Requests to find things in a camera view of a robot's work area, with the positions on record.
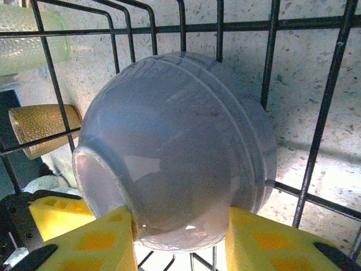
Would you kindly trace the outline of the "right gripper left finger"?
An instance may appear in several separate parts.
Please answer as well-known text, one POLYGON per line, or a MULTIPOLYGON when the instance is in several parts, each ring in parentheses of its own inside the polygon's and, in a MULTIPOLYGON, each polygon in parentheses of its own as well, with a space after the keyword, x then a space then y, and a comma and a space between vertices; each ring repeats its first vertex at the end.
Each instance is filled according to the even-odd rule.
POLYGON ((118 207, 46 241, 17 263, 15 271, 138 271, 130 211, 118 207))

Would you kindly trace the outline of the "amber textured cup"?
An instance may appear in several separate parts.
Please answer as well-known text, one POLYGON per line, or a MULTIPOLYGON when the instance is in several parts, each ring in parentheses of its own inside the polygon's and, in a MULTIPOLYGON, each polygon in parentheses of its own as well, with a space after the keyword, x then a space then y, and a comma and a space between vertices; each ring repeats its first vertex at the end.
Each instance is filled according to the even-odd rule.
MULTIPOLYGON (((54 134, 65 132, 60 107, 57 104, 40 104, 8 110, 8 116, 17 138, 22 145, 54 134)), ((28 159, 33 160, 68 143, 68 137, 52 139, 23 149, 28 159)))

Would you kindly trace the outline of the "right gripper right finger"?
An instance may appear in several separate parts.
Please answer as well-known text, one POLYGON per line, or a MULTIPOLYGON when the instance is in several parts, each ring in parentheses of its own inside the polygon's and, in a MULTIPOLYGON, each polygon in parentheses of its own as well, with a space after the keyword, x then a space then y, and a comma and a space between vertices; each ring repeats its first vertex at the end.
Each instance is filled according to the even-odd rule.
POLYGON ((237 207, 225 249, 227 271, 361 271, 330 241, 237 207))

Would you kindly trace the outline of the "pale green textured cup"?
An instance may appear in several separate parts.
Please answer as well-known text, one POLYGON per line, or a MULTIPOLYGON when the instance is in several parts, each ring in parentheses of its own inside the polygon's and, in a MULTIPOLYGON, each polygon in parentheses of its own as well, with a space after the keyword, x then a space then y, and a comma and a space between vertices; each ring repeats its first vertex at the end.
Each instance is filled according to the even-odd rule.
MULTIPOLYGON (((29 8, 0 3, 0 32, 37 31, 29 8)), ((64 36, 47 39, 54 63, 67 61, 69 42, 64 36)), ((40 37, 0 38, 0 76, 37 69, 47 65, 40 37)))

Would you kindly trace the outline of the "black wire dish rack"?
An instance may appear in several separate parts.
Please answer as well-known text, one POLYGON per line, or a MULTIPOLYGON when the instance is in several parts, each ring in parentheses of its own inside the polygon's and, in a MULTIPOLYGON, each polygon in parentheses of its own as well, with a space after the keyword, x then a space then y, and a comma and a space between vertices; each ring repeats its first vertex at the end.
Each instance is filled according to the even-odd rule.
MULTIPOLYGON (((36 85, 25 86, 23 107, 59 105, 65 132, 10 147, 0 140, 13 194, 30 193, 30 202, 47 196, 85 201, 74 175, 73 152, 96 95, 142 59, 197 53, 225 64, 256 87, 272 123, 277 145, 274 187, 253 214, 320 236, 357 263, 361 212, 310 194, 309 188, 322 159, 320 145, 350 30, 361 27, 358 0, 346 0, 341 16, 295 19, 283 18, 287 6, 281 0, 256 3, 262 7, 262 20, 231 21, 231 15, 254 7, 238 1, 227 6, 224 0, 16 0, 13 6, 33 11, 38 30, 0 32, 0 38, 40 37, 50 74, 46 86, 37 75, 27 78, 36 85), (69 42, 67 61, 52 61, 47 39, 55 36, 69 42), (23 151, 62 136, 68 137, 67 144, 33 160, 23 151)), ((168 271, 175 264, 194 270, 199 263, 219 271, 226 263, 225 238, 208 248, 175 253, 143 246, 136 233, 133 220, 138 271, 168 271)))

